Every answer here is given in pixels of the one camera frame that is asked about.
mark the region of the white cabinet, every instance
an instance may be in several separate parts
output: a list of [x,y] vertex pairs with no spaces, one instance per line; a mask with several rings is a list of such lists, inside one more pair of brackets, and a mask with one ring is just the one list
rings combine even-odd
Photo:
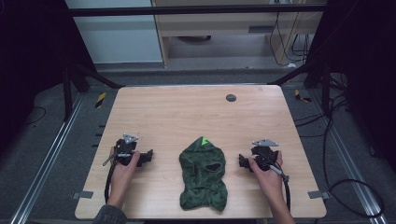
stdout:
[[[155,7],[177,6],[227,6],[269,5],[274,0],[151,0]],[[293,4],[326,3],[327,0],[294,0]],[[163,60],[167,63],[170,38],[189,35],[266,35],[276,60],[286,61],[293,38],[297,34],[314,34],[321,12],[266,12],[266,13],[214,13],[158,15],[156,22],[163,49]]]
[[[151,7],[149,0],[66,0],[69,8]],[[75,17],[93,62],[162,63],[154,17]]]

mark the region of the gray floor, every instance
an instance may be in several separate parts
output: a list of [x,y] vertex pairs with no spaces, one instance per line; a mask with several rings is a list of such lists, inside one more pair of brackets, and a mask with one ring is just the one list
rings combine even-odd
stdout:
[[[185,84],[228,84],[228,83],[266,83],[286,75],[291,68],[276,64],[271,49],[263,36],[212,36],[206,42],[186,41],[174,38],[170,51],[170,60],[166,68],[144,68],[126,72],[101,71],[111,80],[125,85],[185,85]],[[320,88],[305,90],[301,81],[304,75],[294,78],[282,87],[285,98],[294,119],[302,119],[320,113],[315,102],[297,100],[294,90],[301,91],[303,97],[316,99]],[[99,144],[98,133],[103,131],[117,90],[90,79],[92,84],[88,93],[83,94],[83,103],[76,121],[64,141],[48,178],[35,201],[29,216],[30,222],[73,223],[80,222],[74,216],[77,200],[74,192],[80,192],[88,175],[95,145]],[[97,97],[106,92],[101,108],[94,108]],[[332,96],[340,94],[332,90]],[[35,174],[46,158],[52,141],[59,132],[63,116],[63,90],[58,85],[39,93],[35,105],[45,108],[35,109],[28,121],[39,121],[26,125],[18,141],[12,145],[12,154],[1,161],[0,170],[0,220],[5,223],[13,216],[26,192],[35,179]],[[384,217],[388,223],[396,223],[396,174],[382,158],[370,156],[369,146],[361,134],[359,126],[342,107],[333,115],[333,130],[342,138],[356,168],[362,178],[370,184],[384,199],[386,211]],[[307,137],[324,133],[325,121],[319,119],[309,125],[298,128],[305,153],[310,162],[319,188],[326,191],[322,169],[323,137]],[[331,184],[348,178],[350,173],[340,159],[342,155],[334,140],[329,137],[326,144],[327,173]],[[361,198],[356,187],[351,184],[340,186],[336,190],[340,198],[350,206],[364,212]],[[326,202],[327,215],[319,223],[375,223],[366,217],[359,217],[347,211],[334,198]],[[298,223],[314,223],[315,220],[298,219]]]

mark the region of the wrist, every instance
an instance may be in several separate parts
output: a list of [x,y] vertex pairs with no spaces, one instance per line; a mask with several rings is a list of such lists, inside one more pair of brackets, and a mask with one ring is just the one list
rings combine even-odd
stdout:
[[107,200],[106,204],[107,205],[112,205],[112,206],[117,207],[120,210],[122,210],[123,197],[121,197],[120,195],[110,195],[108,197],[108,200]]

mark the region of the sleeve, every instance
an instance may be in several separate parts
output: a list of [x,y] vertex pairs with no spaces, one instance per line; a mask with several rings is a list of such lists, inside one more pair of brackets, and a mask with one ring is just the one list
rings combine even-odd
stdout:
[[126,223],[125,214],[117,207],[103,205],[93,220],[93,224],[124,224]]

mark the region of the metal bracket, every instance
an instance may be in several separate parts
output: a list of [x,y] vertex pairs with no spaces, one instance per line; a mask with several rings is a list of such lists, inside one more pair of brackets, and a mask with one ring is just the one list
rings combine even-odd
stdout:
[[135,141],[137,141],[139,139],[137,136],[131,136],[131,135],[127,134],[127,133],[125,133],[123,135],[123,137],[124,137],[124,141],[125,141],[126,144],[130,144],[130,143],[135,142]]
[[93,195],[92,191],[82,191],[82,192],[74,192],[72,195],[72,199],[79,199],[79,198],[87,198],[91,199]]
[[263,140],[260,141],[252,142],[252,144],[258,147],[279,147],[278,143],[273,142],[267,138],[264,138]]
[[322,198],[322,199],[330,199],[331,194],[329,192],[320,192],[316,191],[308,191],[308,195],[310,199]]

